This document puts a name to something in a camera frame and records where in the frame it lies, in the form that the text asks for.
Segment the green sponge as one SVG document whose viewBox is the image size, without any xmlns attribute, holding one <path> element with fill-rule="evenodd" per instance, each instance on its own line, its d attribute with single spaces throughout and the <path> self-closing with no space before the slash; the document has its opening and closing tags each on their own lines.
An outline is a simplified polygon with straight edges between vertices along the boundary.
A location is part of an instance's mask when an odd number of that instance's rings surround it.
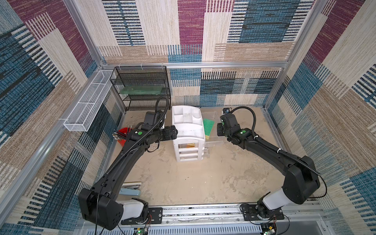
<svg viewBox="0 0 376 235">
<path fill-rule="evenodd" d="M 205 135 L 211 135 L 214 124 L 215 124 L 214 120 L 207 119 L 207 118 L 203 119 L 203 126 L 204 126 Z"/>
</svg>

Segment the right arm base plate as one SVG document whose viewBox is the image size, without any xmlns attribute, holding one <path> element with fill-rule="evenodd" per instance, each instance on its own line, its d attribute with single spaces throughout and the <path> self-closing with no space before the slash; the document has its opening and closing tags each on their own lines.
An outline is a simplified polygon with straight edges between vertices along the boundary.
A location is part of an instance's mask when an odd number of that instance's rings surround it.
<svg viewBox="0 0 376 235">
<path fill-rule="evenodd" d="M 269 220 L 284 220 L 285 215 L 281 208 L 275 210 L 269 210 L 264 206 L 257 204 L 240 205 L 240 212 L 243 215 L 245 221 L 269 221 Z"/>
</svg>

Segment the clear plastic drawer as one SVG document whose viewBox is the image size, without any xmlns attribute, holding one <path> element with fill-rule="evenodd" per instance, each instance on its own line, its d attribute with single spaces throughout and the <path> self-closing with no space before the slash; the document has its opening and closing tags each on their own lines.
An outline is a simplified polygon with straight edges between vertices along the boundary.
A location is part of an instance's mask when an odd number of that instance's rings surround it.
<svg viewBox="0 0 376 235">
<path fill-rule="evenodd" d="M 201 110 L 202 118 L 207 118 L 215 121 L 214 127 L 211 131 L 210 139 L 206 140 L 205 142 L 205 148 L 211 148 L 215 146 L 219 146 L 224 144 L 225 138 L 224 137 L 218 137 L 216 126 L 218 123 L 220 123 L 219 114 L 215 109 L 202 109 Z"/>
</svg>

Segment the white plastic drawer organizer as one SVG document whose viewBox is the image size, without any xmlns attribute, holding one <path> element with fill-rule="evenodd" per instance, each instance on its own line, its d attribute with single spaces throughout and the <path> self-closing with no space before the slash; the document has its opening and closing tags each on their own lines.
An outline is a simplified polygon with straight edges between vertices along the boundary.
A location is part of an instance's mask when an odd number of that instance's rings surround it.
<svg viewBox="0 0 376 235">
<path fill-rule="evenodd" d="M 172 106 L 172 125 L 178 131 L 173 140 L 176 161 L 202 160 L 205 149 L 205 132 L 201 110 L 197 107 Z"/>
</svg>

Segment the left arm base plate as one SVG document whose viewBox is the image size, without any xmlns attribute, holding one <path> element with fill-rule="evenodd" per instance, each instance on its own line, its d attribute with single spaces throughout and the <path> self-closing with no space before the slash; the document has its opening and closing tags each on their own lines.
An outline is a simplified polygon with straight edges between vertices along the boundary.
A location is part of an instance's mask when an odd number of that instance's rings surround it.
<svg viewBox="0 0 376 235">
<path fill-rule="evenodd" d="M 163 216 L 162 207 L 151 207 L 148 210 L 144 210 L 141 215 L 137 218 L 129 218 L 122 220 L 121 225 L 146 225 L 151 224 L 161 224 Z"/>
</svg>

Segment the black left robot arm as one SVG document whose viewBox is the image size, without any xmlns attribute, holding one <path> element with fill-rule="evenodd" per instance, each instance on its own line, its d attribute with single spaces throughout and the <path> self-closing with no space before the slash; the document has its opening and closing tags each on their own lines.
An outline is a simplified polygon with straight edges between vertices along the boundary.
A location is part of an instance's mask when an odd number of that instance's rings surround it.
<svg viewBox="0 0 376 235">
<path fill-rule="evenodd" d="M 146 201 L 132 198 L 119 203 L 117 198 L 131 169 L 150 146 L 177 138 L 175 126 L 164 126 L 165 116 L 163 111 L 148 111 L 144 122 L 127 133 L 121 152 L 104 175 L 90 189 L 81 190 L 78 201 L 83 219 L 109 231 L 127 219 L 148 221 Z"/>
</svg>

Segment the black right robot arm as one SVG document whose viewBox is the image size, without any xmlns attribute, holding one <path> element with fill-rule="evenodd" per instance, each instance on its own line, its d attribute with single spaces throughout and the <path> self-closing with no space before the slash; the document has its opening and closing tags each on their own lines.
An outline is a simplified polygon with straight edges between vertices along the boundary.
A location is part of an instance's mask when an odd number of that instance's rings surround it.
<svg viewBox="0 0 376 235">
<path fill-rule="evenodd" d="M 241 128 L 234 114 L 223 114 L 220 120 L 218 136 L 224 136 L 233 145 L 258 155 L 285 177 L 281 188 L 267 193 L 257 202 L 258 211 L 275 211 L 290 203 L 301 205 L 320 188 L 319 173 L 310 157 L 292 155 L 265 141 L 251 129 Z"/>
</svg>

